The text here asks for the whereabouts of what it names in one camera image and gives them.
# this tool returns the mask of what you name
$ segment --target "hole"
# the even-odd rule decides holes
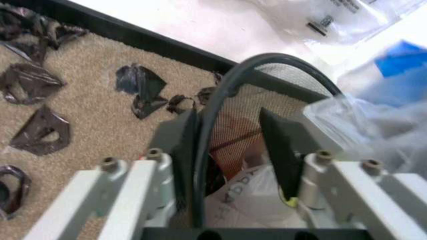
[[[60,134],[52,129],[52,132],[41,138],[43,142],[54,142],[60,138]]]
[[[106,157],[104,158],[104,163],[111,163],[114,160],[114,157]]]
[[[222,240],[222,238],[217,232],[206,230],[197,237],[197,240]]]
[[[332,187],[330,189],[330,192],[332,193],[332,195],[334,195],[335,197],[338,196],[338,189],[336,187]]]
[[[10,192],[15,192],[20,187],[20,180],[13,175],[6,174],[0,177],[0,181],[2,181]]]
[[[322,155],[323,157],[330,157],[331,153],[325,150],[321,150],[319,151],[320,155]]]
[[[369,164],[371,164],[371,165],[374,165],[374,166],[378,166],[378,165],[380,165],[380,163],[379,163],[378,161],[375,161],[375,160],[372,160],[372,159],[369,159],[367,162],[368,162]]]
[[[307,231],[299,231],[295,234],[294,240],[319,240],[313,233]]]
[[[154,155],[154,154],[157,154],[158,151],[157,149],[151,149],[148,153]]]
[[[13,96],[15,96],[15,98],[18,99],[19,101],[22,101],[29,97],[27,92],[23,89],[21,84],[19,84],[18,82],[12,84],[12,86],[9,88],[9,92]]]

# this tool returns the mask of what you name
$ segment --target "plastic sheet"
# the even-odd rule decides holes
[[[44,140],[54,132],[58,133],[57,139]],[[28,119],[9,145],[42,156],[68,146],[70,136],[70,124],[44,105]]]
[[[250,0],[274,29],[301,39],[329,64],[425,4],[425,0]]]
[[[427,179],[427,101],[396,108],[347,95],[308,105],[303,115],[339,145],[340,159],[374,159]]]
[[[41,65],[45,60],[48,41],[46,39],[39,39],[38,43],[22,43],[22,42],[3,42],[6,48],[15,52],[25,60],[33,61]]]
[[[20,85],[26,97],[14,92],[17,85]],[[11,104],[31,105],[41,102],[63,86],[65,83],[58,77],[34,64],[13,64],[0,76],[0,91]]]
[[[46,44],[57,50],[62,44],[83,36],[87,32],[81,27],[60,24],[29,9],[0,3],[0,40],[15,40],[21,34],[27,33],[40,40],[38,46],[29,42],[5,44],[27,60],[41,64],[45,56]]]

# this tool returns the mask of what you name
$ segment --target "black plastic fragment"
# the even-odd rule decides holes
[[[22,42],[13,42],[13,41],[4,41],[2,44],[23,57],[28,61],[33,61],[39,65],[45,60],[46,49],[48,47],[48,40],[40,38],[38,43],[22,43]]]
[[[87,34],[88,31],[78,26],[57,24],[53,28],[48,28],[47,37],[49,46],[57,50],[62,44],[70,42],[78,37]]]
[[[18,188],[13,192],[2,183],[7,188],[8,194],[6,200],[0,201],[0,215],[9,220],[14,217],[16,211],[24,204],[25,198],[30,191],[31,179],[21,169],[12,165],[0,166],[0,178],[6,175],[17,178],[19,182]]]
[[[201,105],[206,105],[208,103],[209,98],[211,97],[212,93],[215,91],[216,87],[204,87],[200,89],[200,91],[197,93],[198,101]]]
[[[153,101],[151,102],[143,102],[140,99],[139,95],[135,96],[135,99],[132,103],[132,112],[135,114],[135,116],[139,119],[144,119],[148,117],[151,113],[156,111],[157,109],[163,107],[168,103],[168,100],[157,96]]]
[[[48,41],[48,45],[57,50],[60,45],[87,32],[86,29],[78,26],[60,24],[27,8],[0,3],[0,40],[2,41],[14,40],[21,34],[30,33]]]
[[[26,98],[13,92],[16,85],[22,87],[27,94]],[[28,63],[13,64],[0,76],[0,91],[3,92],[4,99],[12,104],[38,103],[63,86],[64,82],[44,68]]]
[[[182,103],[185,100],[191,100],[192,101],[192,108],[196,108],[196,101],[190,97],[186,97],[184,95],[175,95],[170,100],[166,107],[166,110],[170,113],[177,113],[182,114],[186,110],[184,108],[179,107],[180,103]]]
[[[119,68],[115,72],[116,91],[118,92],[123,91],[128,94],[137,94],[138,93],[137,71],[139,71],[139,69],[136,67],[135,63],[133,63],[131,66],[126,65]]]
[[[168,103],[167,99],[159,96],[166,82],[151,70],[133,63],[130,67],[120,68],[116,75],[117,91],[133,93],[136,83],[138,94],[133,100],[131,109],[137,118],[144,119]]]
[[[56,140],[43,138],[58,133]],[[10,141],[10,146],[37,156],[51,154],[70,144],[70,124],[64,118],[43,105],[38,109]]]
[[[222,75],[221,73],[214,71],[213,72],[213,76],[215,77],[215,85],[220,84],[221,80],[223,79],[224,75]]]

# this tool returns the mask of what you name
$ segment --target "clear plastic packaging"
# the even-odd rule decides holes
[[[425,0],[250,0],[274,29],[304,43],[328,64],[338,64],[358,43],[416,10]]]
[[[427,179],[427,101],[396,108],[341,96],[311,104],[303,115],[339,145],[340,159],[374,159],[391,173]]]

